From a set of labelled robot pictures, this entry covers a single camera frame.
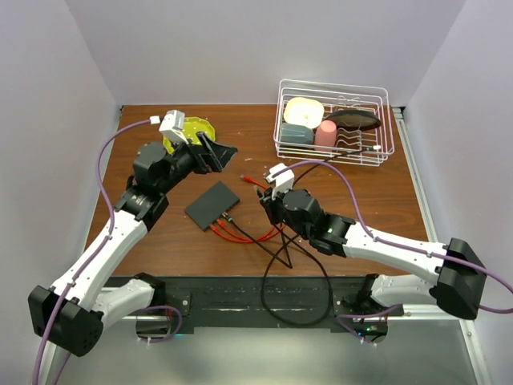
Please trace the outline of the black network switch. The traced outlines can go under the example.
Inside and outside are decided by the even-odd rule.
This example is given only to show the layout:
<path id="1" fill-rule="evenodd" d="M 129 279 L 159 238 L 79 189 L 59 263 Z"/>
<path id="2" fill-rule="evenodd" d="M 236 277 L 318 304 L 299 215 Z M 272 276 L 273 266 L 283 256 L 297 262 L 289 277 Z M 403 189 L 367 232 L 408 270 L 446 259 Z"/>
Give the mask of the black network switch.
<path id="1" fill-rule="evenodd" d="M 202 230 L 206 231 L 222 214 L 240 203 L 240 198 L 223 182 L 215 183 L 201 194 L 184 212 Z"/>

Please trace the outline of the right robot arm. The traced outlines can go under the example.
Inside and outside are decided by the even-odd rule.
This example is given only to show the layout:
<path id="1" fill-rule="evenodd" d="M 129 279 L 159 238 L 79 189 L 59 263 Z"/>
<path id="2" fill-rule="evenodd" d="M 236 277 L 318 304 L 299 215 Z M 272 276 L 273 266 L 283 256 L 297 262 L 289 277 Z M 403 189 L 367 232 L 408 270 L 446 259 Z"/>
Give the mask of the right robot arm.
<path id="1" fill-rule="evenodd" d="M 325 255 L 362 258 L 406 271 L 397 278 L 366 279 L 354 305 L 368 315 L 399 304 L 435 304 L 456 318 L 476 319 L 486 281 L 484 265 L 458 238 L 446 244 L 416 241 L 366 228 L 360 221 L 326 212 L 304 189 L 258 192 L 273 225 L 287 225 Z"/>

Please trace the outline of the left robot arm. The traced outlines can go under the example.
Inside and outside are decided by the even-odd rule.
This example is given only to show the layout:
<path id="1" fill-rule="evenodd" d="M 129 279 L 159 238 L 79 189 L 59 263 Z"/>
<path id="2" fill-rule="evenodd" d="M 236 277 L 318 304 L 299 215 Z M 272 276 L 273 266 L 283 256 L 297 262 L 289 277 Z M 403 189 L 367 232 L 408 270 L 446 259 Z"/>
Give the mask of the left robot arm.
<path id="1" fill-rule="evenodd" d="M 126 190 L 113 217 L 76 263 L 50 287 L 36 286 L 28 305 L 34 332 L 57 347 L 82 357 L 104 329 L 139 309 L 158 314 L 166 305 L 165 285 L 147 274 L 135 278 L 139 288 L 120 290 L 111 304 L 99 293 L 115 268 L 160 219 L 167 194 L 190 173 L 222 172 L 237 149 L 198 133 L 198 144 L 184 140 L 168 152 L 160 142 L 142 145 Z"/>

